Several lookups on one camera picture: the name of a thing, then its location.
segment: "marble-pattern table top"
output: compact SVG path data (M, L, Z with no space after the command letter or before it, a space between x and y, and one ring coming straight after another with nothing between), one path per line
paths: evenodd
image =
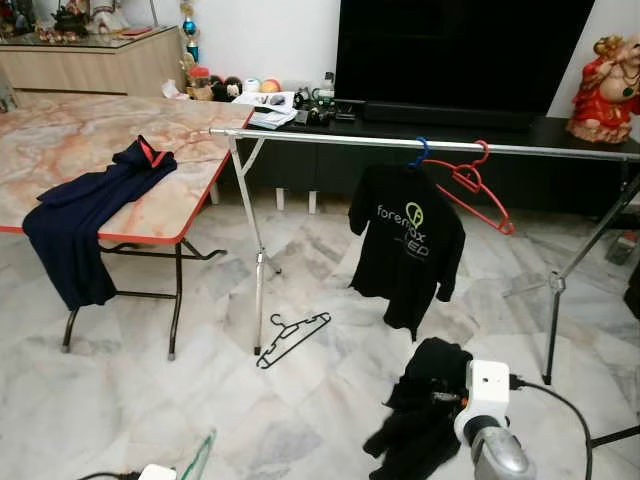
M252 108L218 102L87 95L46 101L0 117L0 232L22 232L36 197L86 172L103 171L114 153L143 135L175 154L178 169L125 205L99 231L113 241L175 244L228 155L211 126L243 127Z

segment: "plastic hanger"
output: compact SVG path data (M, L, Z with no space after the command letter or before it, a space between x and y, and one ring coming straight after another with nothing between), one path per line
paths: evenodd
M480 213L478 210L473 208L468 203L456 197L453 193L449 192L447 189L443 188L440 185L436 185L443 194L445 194L451 200L453 200L458 205L463 207L465 210L473 213L475 216L479 217L481 220L491 225L500 233L504 235L511 235L513 234L513 232L515 232L515 227L513 223L509 220L509 213L504 208L504 206L502 205L502 202L500 202L498 197L496 197L495 194L482 182L482 176L480 175L480 172L478 172L477 170L477 167L485 163L487 161L487 158L489 157L489 145L487 145L485 141L483 140L475 141L475 143L482 145L484 149L484 155L482 156L482 158L471 162L470 165L468 164L453 165L448 162L443 162L442 160L432 160L432 159L426 158L425 154L428 155L429 153L429 149L426 145L427 141L423 137L420 137L417 140L421 141L425 145L425 150L423 154L418 156L418 160L416 160L416 162L418 162L418 165L420 164L419 162L421 161L423 165L435 164L435 165L440 165L442 167L449 168L452 171L451 176L453 177L453 179L456 182L458 182L460 185L465 187L467 190L476 194L480 192L486 193L487 196L491 198L491 200L496 205L496 207L498 207L498 210L500 210L500 213L502 214L502 219L500 220L500 222L491 220L489 217Z
M294 348L331 321L331 315L329 312L319 313L311 318L306 318L289 325L285 324L284 321L279 320L279 318L279 313L271 315L271 323L277 327L282 327L282 330L273 342L271 342L267 351L264 352L256 362L256 366L263 370L266 370L277 363L278 360L287 355ZM294 335L290 342L286 342L285 340L294 333L297 333L297 335Z
M429 158L429 144L427 139L424 137L418 137L416 140L422 142L423 150L413 162L409 163L409 168L418 168L422 162Z

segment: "pile of black clothes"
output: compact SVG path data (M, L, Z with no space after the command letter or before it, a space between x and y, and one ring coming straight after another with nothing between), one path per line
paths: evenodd
M422 480L458 452L453 421L460 402L434 400L432 394L466 398L466 366L472 359L459 345L439 338L420 344L385 404L393 413L363 446L376 458L385 453L370 479Z

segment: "t-shirt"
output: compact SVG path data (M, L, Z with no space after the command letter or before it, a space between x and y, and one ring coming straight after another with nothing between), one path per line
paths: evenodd
M465 233L460 219L422 167L368 167L349 209L351 231L369 228L351 282L365 297L389 299L384 321L418 325L440 288L447 302L455 288Z

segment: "glass shelf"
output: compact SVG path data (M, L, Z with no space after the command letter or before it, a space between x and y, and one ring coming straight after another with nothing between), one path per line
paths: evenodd
M25 33L17 37L5 38L0 40L0 47L69 47L69 48L121 48L127 45L131 45L136 40L143 38L149 38L158 33L166 32L175 27L163 27L159 26L153 30L138 35L136 37L125 37L120 34L89 34L86 37L79 37L75 42L57 42L49 43L40 40L40 37L36 33Z

